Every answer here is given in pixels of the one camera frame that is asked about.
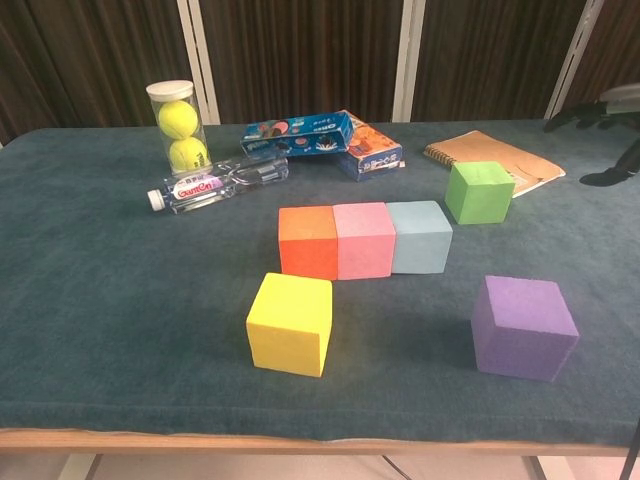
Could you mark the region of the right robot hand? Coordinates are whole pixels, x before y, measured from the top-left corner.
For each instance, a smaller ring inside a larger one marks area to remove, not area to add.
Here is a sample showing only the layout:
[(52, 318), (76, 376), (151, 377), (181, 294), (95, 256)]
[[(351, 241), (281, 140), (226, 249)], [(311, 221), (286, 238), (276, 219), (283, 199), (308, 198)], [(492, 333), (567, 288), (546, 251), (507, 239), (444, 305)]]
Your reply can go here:
[[(543, 130), (549, 133), (571, 122), (576, 122), (576, 128), (580, 130), (593, 126), (608, 130), (615, 125), (639, 130), (639, 84), (614, 87), (603, 92), (593, 102), (563, 108), (546, 122)], [(580, 183), (609, 187), (634, 177), (638, 172), (639, 140), (636, 140), (613, 167), (600, 173), (584, 175), (580, 178)]]

